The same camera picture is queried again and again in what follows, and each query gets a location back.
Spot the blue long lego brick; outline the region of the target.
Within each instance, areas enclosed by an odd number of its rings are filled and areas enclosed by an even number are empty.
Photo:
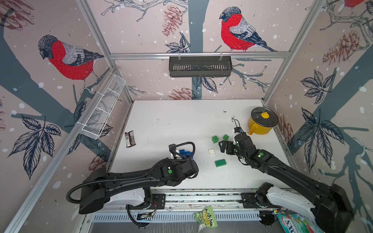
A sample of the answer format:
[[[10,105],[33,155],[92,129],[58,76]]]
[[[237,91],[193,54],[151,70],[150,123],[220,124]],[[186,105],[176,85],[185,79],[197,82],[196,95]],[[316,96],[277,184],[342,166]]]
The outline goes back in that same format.
[[[188,151],[188,150],[179,150],[179,154],[180,156],[183,158],[183,159],[189,159],[189,158],[192,158],[192,151]]]

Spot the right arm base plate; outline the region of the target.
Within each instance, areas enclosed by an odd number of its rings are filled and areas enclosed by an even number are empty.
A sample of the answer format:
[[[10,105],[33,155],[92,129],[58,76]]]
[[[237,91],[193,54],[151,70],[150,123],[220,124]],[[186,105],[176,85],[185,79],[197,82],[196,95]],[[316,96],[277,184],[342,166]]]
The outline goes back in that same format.
[[[239,203],[242,203],[245,209],[254,209],[254,208],[281,209],[280,206],[271,204],[267,198],[264,198],[263,195],[258,196],[254,192],[241,193],[241,201],[239,201]]]

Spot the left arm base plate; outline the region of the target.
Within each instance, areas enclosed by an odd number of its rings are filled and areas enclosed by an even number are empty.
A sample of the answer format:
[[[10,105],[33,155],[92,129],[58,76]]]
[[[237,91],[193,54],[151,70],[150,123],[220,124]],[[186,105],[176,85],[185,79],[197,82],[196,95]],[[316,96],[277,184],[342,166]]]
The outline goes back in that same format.
[[[163,210],[165,208],[165,194],[145,193],[145,199],[138,205],[126,205],[126,210]]]

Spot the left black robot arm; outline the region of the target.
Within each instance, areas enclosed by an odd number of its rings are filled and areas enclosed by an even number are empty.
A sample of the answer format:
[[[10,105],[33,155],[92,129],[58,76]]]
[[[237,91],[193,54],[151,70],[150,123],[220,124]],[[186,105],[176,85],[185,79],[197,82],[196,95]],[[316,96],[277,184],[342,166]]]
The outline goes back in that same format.
[[[79,204],[79,214],[90,214],[101,210],[114,195],[143,189],[144,200],[138,204],[126,203],[134,208],[147,209],[154,206],[152,187],[177,186],[185,179],[193,179],[199,173],[197,163],[190,160],[162,159],[147,170],[126,173],[106,173],[100,168],[94,171],[82,184],[70,189],[66,200]]]

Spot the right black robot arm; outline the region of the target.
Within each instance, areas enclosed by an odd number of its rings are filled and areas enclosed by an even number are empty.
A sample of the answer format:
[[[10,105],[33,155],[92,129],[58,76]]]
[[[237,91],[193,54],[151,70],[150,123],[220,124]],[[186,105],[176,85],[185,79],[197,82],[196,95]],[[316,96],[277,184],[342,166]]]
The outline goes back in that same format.
[[[313,220],[325,233],[344,233],[354,219],[354,212],[345,190],[316,181],[266,150],[255,147],[246,133],[236,134],[234,141],[219,142],[220,151],[244,160],[244,165],[280,180],[296,193],[289,193],[265,182],[256,191],[261,207],[281,206]]]

